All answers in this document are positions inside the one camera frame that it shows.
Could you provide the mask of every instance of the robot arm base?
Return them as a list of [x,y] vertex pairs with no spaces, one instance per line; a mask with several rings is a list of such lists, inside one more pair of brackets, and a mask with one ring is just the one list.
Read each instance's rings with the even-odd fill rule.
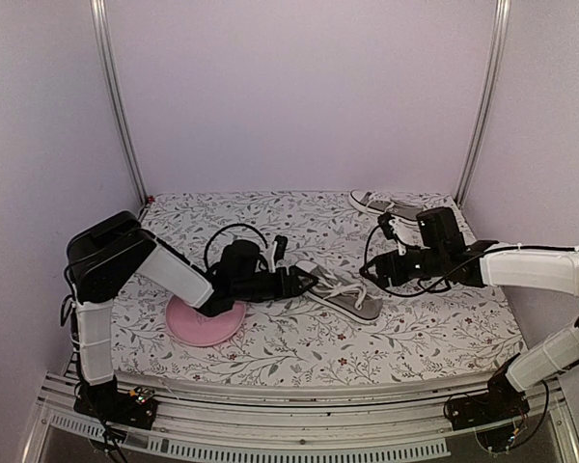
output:
[[444,416],[453,425],[453,430],[501,422],[530,412],[525,392],[518,392],[506,378],[509,366],[517,356],[493,374],[486,393],[451,398],[446,402]]
[[158,402],[151,395],[151,391],[144,389],[120,393],[116,377],[97,386],[83,381],[73,410],[101,422],[150,430],[158,407]]

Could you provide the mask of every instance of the gray sneaker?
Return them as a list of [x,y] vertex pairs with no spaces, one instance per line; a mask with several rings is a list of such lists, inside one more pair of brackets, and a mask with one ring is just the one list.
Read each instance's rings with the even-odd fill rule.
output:
[[370,324],[379,317],[383,302],[367,294],[362,282],[352,282],[334,275],[310,260],[301,260],[296,266],[319,279],[319,283],[309,289],[305,296],[358,323]]
[[353,190],[349,193],[349,203],[361,212],[381,215],[388,211],[410,222],[416,222],[416,214],[423,211],[420,205],[392,200],[390,195],[373,191]]

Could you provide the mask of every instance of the wire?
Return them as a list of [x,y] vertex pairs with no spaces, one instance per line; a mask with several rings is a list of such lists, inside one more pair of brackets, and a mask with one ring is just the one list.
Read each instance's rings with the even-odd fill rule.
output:
[[72,313],[73,310],[73,302],[74,299],[72,294],[68,294],[62,300],[62,304],[60,306],[60,326],[65,326],[67,324],[67,321],[69,321],[70,314]]
[[[430,280],[430,278],[419,278],[419,279],[416,281],[416,285],[418,285],[418,287],[419,287],[420,289],[426,289],[426,288],[423,286],[423,282],[425,282],[426,280]],[[429,293],[429,294],[442,294],[442,293],[444,293],[444,292],[448,292],[448,291],[450,291],[451,289],[453,289],[453,286],[451,285],[451,282],[449,282],[448,280],[446,280],[444,283],[445,283],[444,287],[442,287],[442,288],[440,288],[440,289],[431,289],[428,293]]]
[[210,269],[210,265],[208,264],[208,251],[210,250],[210,246],[212,245],[212,243],[214,242],[216,237],[219,234],[221,234],[222,232],[229,230],[229,229],[236,228],[236,227],[243,227],[245,229],[249,229],[250,231],[254,232],[263,241],[263,245],[266,248],[268,247],[268,241],[266,241],[265,236],[262,234],[261,231],[259,231],[258,229],[256,229],[252,225],[243,224],[243,223],[236,223],[236,224],[227,225],[227,226],[223,227],[222,229],[218,230],[213,236],[210,237],[210,239],[208,240],[208,243],[206,243],[206,247],[204,248],[204,265],[206,266],[206,271],[208,271]]
[[549,386],[547,385],[547,382],[544,379],[540,382],[544,387],[544,409],[542,410],[542,415],[540,415],[540,420],[538,420],[536,427],[532,430],[532,432],[530,433],[530,435],[528,435],[528,437],[526,437],[523,441],[519,443],[515,442],[512,445],[512,447],[510,447],[510,449],[518,449],[519,447],[525,446],[528,442],[530,442],[530,440],[538,434],[538,431],[540,430],[542,424],[547,418],[547,412],[549,411]]
[[[369,233],[369,237],[367,238],[367,243],[365,245],[365,254],[364,254],[364,258],[365,258],[365,262],[364,265],[367,266],[368,263],[368,256],[369,256],[369,244],[371,243],[372,237],[375,234],[375,232],[377,231],[377,229],[379,228],[379,226],[375,227],[373,230],[371,230],[371,233]],[[427,294],[431,291],[433,291],[434,289],[436,289],[439,285],[441,285],[442,283],[444,283],[445,281],[448,280],[448,278],[453,275],[454,273],[458,272],[461,268],[465,267],[466,265],[468,265],[469,263],[481,259],[484,256],[487,256],[489,254],[496,254],[496,253],[504,253],[506,251],[520,251],[520,250],[535,250],[535,251],[561,251],[561,252],[579,252],[579,247],[566,247],[566,246],[541,246],[541,245],[517,245],[517,246],[504,246],[501,248],[491,248],[491,249],[487,249],[486,251],[481,252],[480,254],[476,254],[475,256],[472,256],[471,258],[469,258],[468,260],[466,260],[465,262],[459,264],[457,267],[453,268],[452,270],[449,270],[448,272],[446,272],[442,277],[440,277],[438,280],[435,281],[435,283],[423,288],[420,291],[414,292],[414,293],[409,293],[409,294],[403,294],[403,293],[398,293],[398,292],[394,292],[391,291],[389,289],[386,289],[384,287],[379,286],[379,288],[384,291],[387,294],[390,294],[391,296],[395,296],[395,297],[401,297],[401,298],[412,298],[412,297],[418,297],[418,296],[422,296],[423,294]]]
[[476,440],[479,442],[481,447],[483,447],[489,453],[494,454],[494,455],[498,455],[500,453],[508,453],[511,450],[518,449],[521,446],[525,446],[528,442],[530,442],[538,434],[538,432],[542,428],[542,424],[544,423],[544,421],[547,417],[547,412],[549,411],[549,386],[547,385],[547,383],[544,380],[541,380],[540,383],[542,383],[542,386],[544,387],[544,408],[542,409],[542,414],[540,415],[540,419],[538,420],[537,425],[532,430],[532,432],[528,435],[528,437],[526,437],[523,441],[517,441],[516,440],[516,437],[518,436],[519,432],[521,431],[521,426],[524,423],[526,423],[528,420],[527,415],[522,413],[521,415],[523,417],[523,420],[522,420],[521,424],[519,426],[515,427],[513,435],[510,436],[512,439],[512,444],[510,444],[508,446],[507,443],[509,441],[506,441],[505,443],[502,444],[501,447],[498,447],[497,449],[494,449],[493,447],[488,448],[488,447],[486,447],[485,443],[481,442],[481,440],[479,439],[479,436],[477,434]]
[[106,454],[112,459],[112,461],[120,463],[116,458],[114,458],[114,455],[111,453],[112,451],[116,451],[118,453],[118,455],[120,456],[120,458],[122,459],[123,463],[128,463],[126,456],[124,456],[123,450],[118,445],[118,442],[116,441],[116,438],[114,437],[114,430],[111,428],[111,426],[109,426],[107,424],[107,421],[103,420],[100,417],[96,407],[90,401],[90,398],[85,393],[80,391],[81,384],[82,384],[81,381],[82,381],[82,379],[80,376],[80,382],[78,382],[75,385],[75,395],[81,395],[81,397],[84,399],[84,401],[88,404],[90,409],[95,414],[95,417],[98,420],[98,422],[100,422],[100,425],[103,426],[103,431],[104,431],[103,432],[103,440],[105,441],[105,446],[109,446],[108,440],[111,441],[113,448],[111,450],[109,450]]
[[[137,232],[137,231],[138,231],[138,230],[136,230],[136,231],[130,231],[130,232],[128,232],[128,233],[125,233],[124,236],[127,236],[127,235],[129,235],[129,234],[131,234],[131,233],[133,233],[133,232]],[[112,233],[112,234],[115,234],[116,236],[122,236],[122,235],[123,235],[122,233],[119,233],[119,232],[117,232],[117,231],[114,232],[114,233]],[[69,262],[69,265],[67,265],[67,266],[65,267],[65,270],[63,271],[63,277],[65,277],[65,280],[67,281],[67,283],[69,284],[69,286],[71,285],[71,280],[70,280],[70,278],[69,278],[69,271],[70,271],[75,265],[78,265],[78,264],[80,264],[80,263],[83,263],[83,262],[85,262],[86,260],[90,260],[90,259],[92,259],[92,258],[95,258],[96,256],[98,256],[99,254],[103,253],[104,251],[106,251],[106,249],[105,249],[104,247],[101,247],[101,248],[97,249],[96,251],[94,251],[93,253],[89,254],[88,256],[85,256],[85,257],[83,257],[83,258],[81,258],[81,259],[74,260],[73,262]]]

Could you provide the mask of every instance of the shoelace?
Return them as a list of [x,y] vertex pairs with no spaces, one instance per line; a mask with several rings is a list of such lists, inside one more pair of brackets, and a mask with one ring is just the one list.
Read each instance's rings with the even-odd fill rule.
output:
[[320,277],[319,282],[322,283],[331,291],[330,294],[324,297],[324,299],[330,299],[331,297],[339,296],[341,294],[357,293],[358,298],[354,303],[354,309],[356,309],[357,311],[362,310],[363,302],[367,297],[367,288],[362,283],[352,283],[351,285],[343,285],[341,282],[339,282],[339,280],[337,280],[337,277],[334,274],[329,272],[325,272],[324,278]]

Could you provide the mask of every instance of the pink plate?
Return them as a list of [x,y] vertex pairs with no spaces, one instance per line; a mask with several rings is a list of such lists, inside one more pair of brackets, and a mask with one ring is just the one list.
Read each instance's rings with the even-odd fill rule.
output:
[[170,333],[185,344],[209,347],[231,338],[246,312],[244,302],[235,302],[230,311],[208,318],[174,296],[165,310],[165,322]]

